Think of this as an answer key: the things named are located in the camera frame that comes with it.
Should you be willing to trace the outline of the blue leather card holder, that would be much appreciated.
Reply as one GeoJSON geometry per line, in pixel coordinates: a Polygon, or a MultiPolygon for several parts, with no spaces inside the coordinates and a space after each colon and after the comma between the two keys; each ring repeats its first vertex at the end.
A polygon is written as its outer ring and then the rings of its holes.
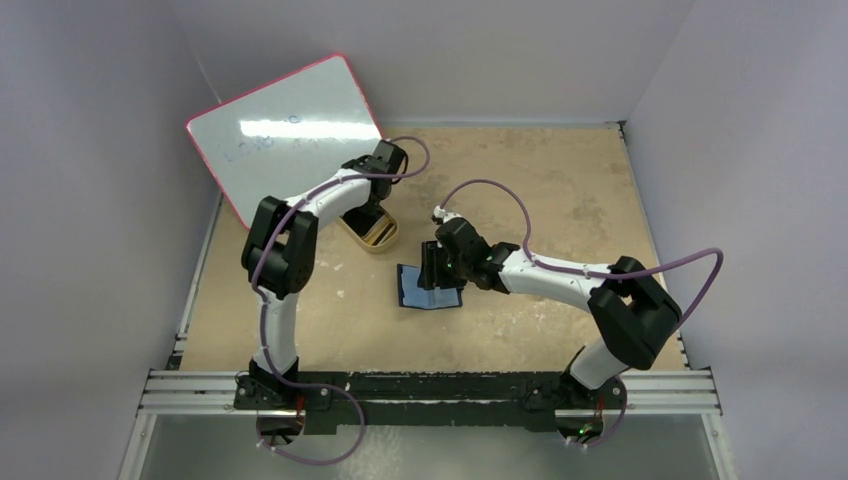
{"type": "Polygon", "coordinates": [[[419,267],[398,264],[396,273],[398,305],[401,308],[432,311],[460,308],[463,304],[460,289],[425,290],[419,287],[419,267]]]}

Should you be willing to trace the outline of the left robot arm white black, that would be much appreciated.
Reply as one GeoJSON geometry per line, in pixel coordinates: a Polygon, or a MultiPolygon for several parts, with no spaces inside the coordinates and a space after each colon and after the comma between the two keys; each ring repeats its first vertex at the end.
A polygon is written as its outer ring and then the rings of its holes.
{"type": "Polygon", "coordinates": [[[259,298],[259,344],[249,380],[241,386],[259,389],[272,408],[287,408],[297,399],[297,303],[313,274],[320,231],[339,221],[365,249],[384,248],[398,225],[381,203],[408,164],[402,148],[382,140],[323,184],[285,200],[260,201],[241,255],[259,298]]]}

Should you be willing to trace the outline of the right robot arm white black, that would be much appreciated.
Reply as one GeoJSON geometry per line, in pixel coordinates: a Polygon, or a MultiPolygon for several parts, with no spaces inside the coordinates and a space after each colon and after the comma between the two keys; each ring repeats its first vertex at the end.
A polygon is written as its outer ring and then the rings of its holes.
{"type": "Polygon", "coordinates": [[[608,380],[651,368],[683,313],[645,267],[622,256],[612,264],[532,258],[517,244],[488,243],[461,216],[442,221],[421,245],[419,288],[464,288],[541,297],[589,313],[600,337],[582,348],[561,381],[564,399],[584,407],[608,380]]]}

